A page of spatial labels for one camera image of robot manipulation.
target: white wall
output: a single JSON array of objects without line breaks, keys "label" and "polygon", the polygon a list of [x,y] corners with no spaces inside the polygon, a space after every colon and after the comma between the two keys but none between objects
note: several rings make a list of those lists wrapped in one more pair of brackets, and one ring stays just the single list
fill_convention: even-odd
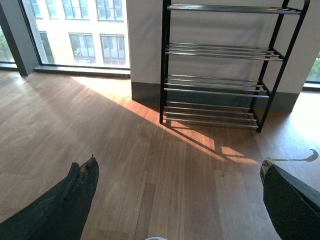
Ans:
[{"label": "white wall", "polygon": [[[194,0],[173,3],[194,4]],[[280,6],[282,1],[202,0],[202,4]],[[302,8],[302,0],[291,0],[291,7]],[[320,1],[311,0],[278,92],[300,93],[320,51]],[[127,1],[131,81],[160,83],[162,0]],[[171,41],[236,46],[269,45],[276,15],[172,11]],[[285,53],[298,16],[285,16],[276,48]],[[170,56],[169,72],[205,77],[257,79],[262,62],[208,57]],[[279,63],[269,64],[265,81],[272,86]]]}]

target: building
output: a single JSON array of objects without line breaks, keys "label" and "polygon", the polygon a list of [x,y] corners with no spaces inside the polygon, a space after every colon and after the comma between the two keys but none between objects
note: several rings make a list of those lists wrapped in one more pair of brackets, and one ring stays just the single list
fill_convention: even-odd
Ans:
[{"label": "building", "polygon": [[23,4],[43,64],[130,67],[126,0]]}]

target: chrome rack bar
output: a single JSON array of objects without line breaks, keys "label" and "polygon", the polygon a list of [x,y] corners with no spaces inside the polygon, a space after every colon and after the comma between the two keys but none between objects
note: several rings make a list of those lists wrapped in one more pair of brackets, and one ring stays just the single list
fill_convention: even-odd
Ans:
[{"label": "chrome rack bar", "polygon": [[208,113],[220,113],[220,114],[240,114],[240,115],[253,115],[251,112],[244,111],[227,111],[227,110],[212,110],[212,109],[201,109],[201,108],[192,108],[192,107],[178,107],[178,106],[165,106],[165,109],[175,109],[175,110],[184,110],[184,111],[199,111],[199,112],[208,112]]},{"label": "chrome rack bar", "polygon": [[237,120],[237,121],[248,121],[256,122],[254,118],[239,118],[239,117],[229,117],[229,116],[213,116],[213,115],[203,115],[203,114],[192,114],[192,113],[183,113],[183,112],[170,112],[164,111],[164,114],[178,115],[178,116],[188,116],[188,117],[200,117],[200,118],[211,118],[211,119],[226,119],[226,120]]},{"label": "chrome rack bar", "polygon": [[164,85],[167,86],[176,86],[176,87],[191,87],[191,88],[204,88],[204,89],[221,89],[221,90],[234,90],[234,91],[245,91],[245,92],[255,92],[255,93],[265,93],[266,91],[263,89],[240,89],[240,88],[232,88],[232,87],[214,87],[214,86],[198,86],[198,85],[190,85],[190,84],[174,84],[165,82]]},{"label": "chrome rack bar", "polygon": [[168,10],[205,11],[223,13],[248,13],[248,14],[280,14],[300,15],[301,10],[286,7],[263,7],[263,6],[225,6],[225,5],[199,5],[199,4],[170,4]]},{"label": "chrome rack bar", "polygon": [[252,49],[252,50],[268,50],[269,47],[260,46],[235,46],[235,45],[218,45],[218,44],[199,44],[187,42],[169,42],[169,45],[185,45],[185,46],[199,46],[199,47],[217,47],[226,49]]},{"label": "chrome rack bar", "polygon": [[167,101],[167,104],[181,104],[181,105],[194,105],[194,106],[203,106],[203,107],[213,107],[213,108],[229,108],[229,109],[242,109],[242,110],[250,110],[249,107],[241,107],[241,106],[223,106],[223,105],[209,105],[209,104],[200,104],[200,103],[191,103],[191,102],[180,102],[180,101]]},{"label": "chrome rack bar", "polygon": [[221,50],[221,51],[230,51],[230,52],[245,52],[245,53],[274,53],[275,51],[268,48],[244,48],[244,47],[223,47],[219,45],[185,45],[182,43],[170,43],[167,46],[167,49],[171,48],[182,48],[182,49],[195,49],[195,50]]},{"label": "chrome rack bar", "polygon": [[168,77],[169,77],[169,76],[170,76],[170,77],[183,77],[183,78],[212,79],[212,80],[226,80],[226,81],[258,83],[257,80],[233,79],[233,78],[223,78],[223,77],[207,77],[207,76],[191,76],[191,75],[168,74]]},{"label": "chrome rack bar", "polygon": [[199,121],[199,120],[188,120],[188,119],[179,119],[179,118],[171,118],[171,117],[164,117],[163,119],[164,120],[170,120],[170,121],[176,121],[176,122],[190,122],[190,123],[199,123],[199,124],[215,124],[215,125],[226,125],[226,126],[255,128],[255,129],[258,128],[258,126],[255,126],[255,125],[236,124],[236,123],[227,123],[227,122]]},{"label": "chrome rack bar", "polygon": [[186,89],[174,89],[174,88],[164,88],[164,90],[165,91],[172,91],[172,92],[215,94],[215,95],[240,96],[240,97],[250,97],[250,98],[266,98],[266,99],[269,98],[269,96],[265,96],[265,95],[252,95],[252,94],[218,92],[218,91],[200,91],[200,90],[186,90]]},{"label": "chrome rack bar", "polygon": [[209,49],[209,48],[189,48],[185,49],[182,47],[174,47],[174,46],[168,46],[166,48],[167,51],[181,51],[181,52],[190,52],[190,53],[207,53],[207,54],[223,54],[223,55],[239,55],[239,56],[253,56],[253,57],[268,57],[268,58],[279,58],[278,54],[275,54],[274,51],[259,51],[259,52],[253,52],[253,51],[246,51],[246,50],[215,50],[215,49]]},{"label": "chrome rack bar", "polygon": [[230,85],[230,86],[243,86],[243,87],[263,87],[263,85],[255,85],[255,84],[241,84],[241,83],[231,83],[231,82],[221,82],[221,81],[197,81],[190,79],[176,79],[176,78],[166,78],[167,81],[175,81],[175,82],[189,82],[189,83],[201,83],[201,84],[213,84],[213,85]]},{"label": "chrome rack bar", "polygon": [[282,62],[281,58],[268,58],[268,57],[254,57],[254,56],[237,56],[231,54],[205,54],[205,53],[192,53],[192,52],[179,52],[179,51],[166,51],[166,55],[185,55],[185,56],[199,56],[211,58],[224,58],[224,59],[244,59],[244,60],[260,60],[270,62]]}]

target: building facade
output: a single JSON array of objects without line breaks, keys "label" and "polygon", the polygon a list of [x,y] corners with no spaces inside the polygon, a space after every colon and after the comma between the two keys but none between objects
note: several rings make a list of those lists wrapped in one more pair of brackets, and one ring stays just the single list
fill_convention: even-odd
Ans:
[{"label": "building facade", "polygon": [[23,5],[43,64],[130,68],[126,0],[24,0]]}]

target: gray baseboard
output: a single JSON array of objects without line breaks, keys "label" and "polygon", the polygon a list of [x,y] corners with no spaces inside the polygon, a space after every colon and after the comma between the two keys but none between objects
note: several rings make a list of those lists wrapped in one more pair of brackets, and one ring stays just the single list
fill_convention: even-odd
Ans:
[{"label": "gray baseboard", "polygon": [[131,82],[132,100],[137,102],[160,102],[160,84]]},{"label": "gray baseboard", "polygon": [[[139,102],[159,102],[160,101],[160,84],[131,82],[132,99]],[[275,95],[271,110],[291,112],[298,99],[298,93],[277,92]],[[226,95],[211,95],[189,93],[189,92],[168,92],[168,101],[184,102],[193,104],[210,104],[223,105],[233,107],[248,107],[250,106],[251,98],[236,97]],[[264,109],[267,100],[258,99],[255,105],[256,109]]]}]

